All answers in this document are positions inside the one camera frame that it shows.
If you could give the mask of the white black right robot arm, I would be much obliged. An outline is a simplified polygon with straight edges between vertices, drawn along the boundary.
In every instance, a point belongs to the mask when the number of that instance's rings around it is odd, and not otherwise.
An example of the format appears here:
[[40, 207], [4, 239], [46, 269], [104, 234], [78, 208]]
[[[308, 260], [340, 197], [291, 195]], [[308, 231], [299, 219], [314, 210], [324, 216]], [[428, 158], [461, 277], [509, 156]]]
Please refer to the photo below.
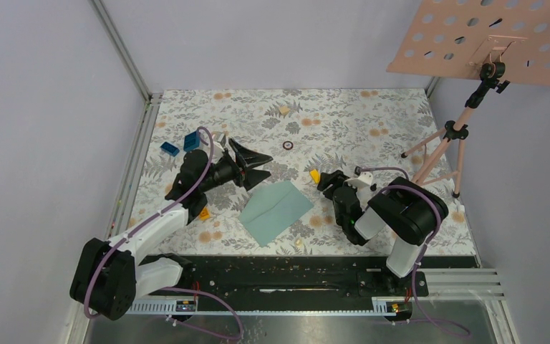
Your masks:
[[397, 235], [382, 286], [389, 294], [400, 295], [410, 286], [409, 274], [449, 210], [441, 198], [403, 177], [394, 179], [363, 206], [357, 193], [372, 186], [370, 176], [367, 171], [355, 178], [340, 170], [322, 172], [317, 189], [332, 201], [336, 224], [351, 243], [363, 246], [386, 228]]

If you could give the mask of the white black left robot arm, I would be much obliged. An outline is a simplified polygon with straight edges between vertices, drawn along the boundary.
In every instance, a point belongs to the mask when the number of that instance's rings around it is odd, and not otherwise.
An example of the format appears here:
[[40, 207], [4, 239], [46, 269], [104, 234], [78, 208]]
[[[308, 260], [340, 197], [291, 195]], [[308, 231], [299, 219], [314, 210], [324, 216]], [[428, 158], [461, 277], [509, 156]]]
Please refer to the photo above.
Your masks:
[[250, 150], [233, 138], [213, 162], [209, 152], [194, 149], [183, 157], [172, 189], [171, 204], [137, 226], [108, 240], [93, 238], [82, 248], [69, 296], [83, 305], [89, 318], [121, 318], [133, 302], [169, 287], [183, 295], [193, 287], [191, 272], [172, 254], [146, 262], [158, 244], [195, 220], [206, 207], [207, 192], [226, 183], [249, 191], [270, 177], [262, 166], [273, 157]]

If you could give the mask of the teal paper envelope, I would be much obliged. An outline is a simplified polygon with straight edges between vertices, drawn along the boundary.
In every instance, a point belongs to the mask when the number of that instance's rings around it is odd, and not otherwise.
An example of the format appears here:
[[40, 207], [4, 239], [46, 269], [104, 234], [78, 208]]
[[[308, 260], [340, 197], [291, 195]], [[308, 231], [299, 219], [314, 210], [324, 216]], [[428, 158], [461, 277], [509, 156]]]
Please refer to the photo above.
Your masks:
[[261, 247], [313, 208], [313, 203], [291, 182], [259, 187], [239, 215], [239, 221]]

